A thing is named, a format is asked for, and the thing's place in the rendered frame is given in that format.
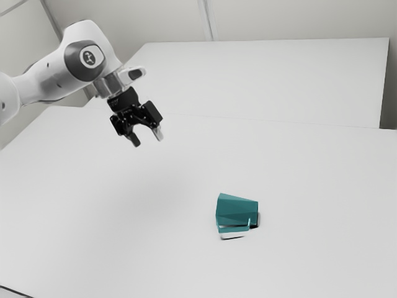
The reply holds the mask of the teal faceted mug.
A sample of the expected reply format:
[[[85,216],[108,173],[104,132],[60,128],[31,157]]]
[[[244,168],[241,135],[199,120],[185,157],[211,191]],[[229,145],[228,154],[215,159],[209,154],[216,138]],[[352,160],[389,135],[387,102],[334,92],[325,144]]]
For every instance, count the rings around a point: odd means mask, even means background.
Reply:
[[[220,193],[216,202],[215,218],[220,234],[247,232],[259,225],[259,203]]]

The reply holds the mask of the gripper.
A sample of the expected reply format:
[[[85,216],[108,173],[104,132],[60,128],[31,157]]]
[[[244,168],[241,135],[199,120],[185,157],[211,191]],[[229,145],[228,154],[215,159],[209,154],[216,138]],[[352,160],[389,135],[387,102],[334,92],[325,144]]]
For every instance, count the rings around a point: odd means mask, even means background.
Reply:
[[[162,115],[151,101],[141,104],[133,87],[108,99],[107,103],[113,112],[110,121],[116,132],[121,136],[128,137],[135,148],[141,145],[139,138],[133,132],[135,125],[144,125],[151,129],[159,142],[164,139],[161,130]]]

